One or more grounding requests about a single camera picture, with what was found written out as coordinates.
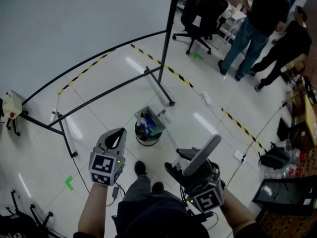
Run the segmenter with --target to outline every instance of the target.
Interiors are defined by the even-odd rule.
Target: man in black t-shirt
[[[138,178],[118,205],[118,238],[209,238],[206,228],[197,218],[190,217],[178,197],[164,190],[162,182],[155,183],[151,192],[143,162],[137,161],[134,170]],[[98,183],[93,185],[74,238],[105,236],[107,189]],[[251,212],[226,188],[223,199],[221,210],[236,238],[267,238]]]
[[[292,69],[295,64],[307,58],[312,39],[305,24],[307,16],[300,6],[295,8],[294,19],[286,28],[282,37],[272,41],[275,46],[271,48],[267,56],[250,70],[249,74],[254,76],[276,61],[276,65],[267,78],[262,79],[260,84],[255,86],[257,92],[277,79],[285,65],[286,69]]]
[[[248,0],[243,0],[243,4],[247,18],[242,23],[230,51],[224,60],[218,62],[220,73],[226,75],[233,61],[251,41],[246,57],[237,70],[237,81],[249,72],[273,31],[276,28],[282,30],[289,11],[288,0],[253,0],[252,8]]]

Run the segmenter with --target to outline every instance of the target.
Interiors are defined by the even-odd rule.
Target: power strip
[[[238,161],[238,162],[241,162],[242,158],[243,158],[243,154],[236,150],[234,153],[233,153],[233,157]]]
[[[206,104],[207,104],[208,106],[210,106],[210,105],[211,105],[211,99],[209,98],[208,93],[207,93],[206,91],[203,91],[203,92],[202,92],[202,96],[203,96],[203,99],[204,99],[204,101],[206,102]]]

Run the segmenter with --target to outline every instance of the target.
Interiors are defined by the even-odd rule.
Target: black backpack
[[[271,150],[260,156],[260,164],[274,169],[281,169],[289,162],[289,154],[272,143]]]

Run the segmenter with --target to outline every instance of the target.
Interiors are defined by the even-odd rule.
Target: black shoe
[[[222,69],[222,67],[221,67],[221,63],[222,63],[222,62],[223,62],[223,60],[220,60],[220,61],[218,62],[218,66],[219,66],[220,74],[225,76],[225,75],[227,74],[227,72]]]
[[[161,181],[158,181],[156,183],[154,183],[153,187],[152,187],[152,191],[153,192],[159,192],[164,190],[164,184]]]
[[[260,92],[262,90],[263,86],[261,86],[261,84],[257,84],[254,89],[257,91],[257,92]]]
[[[249,70],[249,72],[247,74],[251,75],[252,77],[254,77],[256,75],[256,73],[252,70]]]
[[[241,79],[241,78],[237,77],[237,75],[235,75],[234,78],[236,79],[237,82],[239,82]]]
[[[146,170],[146,167],[145,167],[145,164],[142,161],[137,161],[135,163],[134,172],[137,174],[137,176],[146,175],[147,172],[145,170]]]

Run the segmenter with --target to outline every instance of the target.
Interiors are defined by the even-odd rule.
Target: yellow and black caution tape
[[[91,69],[94,65],[96,65],[98,62],[100,62],[102,59],[104,59],[106,56],[108,56],[109,54],[111,54],[113,51],[115,50],[111,50],[107,53],[105,53],[102,57],[100,57],[97,61],[95,61],[94,63],[92,63],[90,66],[88,66],[86,69],[84,69],[77,77],[73,78],[67,85],[65,85],[57,94],[61,94],[68,86],[70,86],[77,78],[79,78],[80,76],[82,76],[87,70]]]
[[[250,138],[252,138],[253,141],[255,141],[264,151],[265,153],[267,153],[266,149],[258,142],[258,140],[252,136],[251,133],[248,132],[247,129],[245,129],[235,118],[233,118],[231,116],[231,114],[229,114],[226,110],[224,110],[223,108],[221,108],[221,111],[226,114],[232,121],[234,121]]]
[[[140,53],[144,54],[146,57],[150,58],[151,60],[153,60],[154,62],[161,64],[161,62],[159,60],[157,60],[156,58],[154,58],[153,56],[151,56],[150,54],[144,52],[143,50],[139,49],[138,47],[136,47],[133,44],[129,44],[131,47],[133,47],[135,50],[139,51]],[[186,84],[188,84],[191,88],[193,88],[194,86],[188,82],[183,76],[179,75],[176,71],[174,71],[171,67],[167,66],[166,64],[164,65],[165,69],[168,69],[170,72],[172,72],[175,76],[179,77],[180,80],[183,80]]]

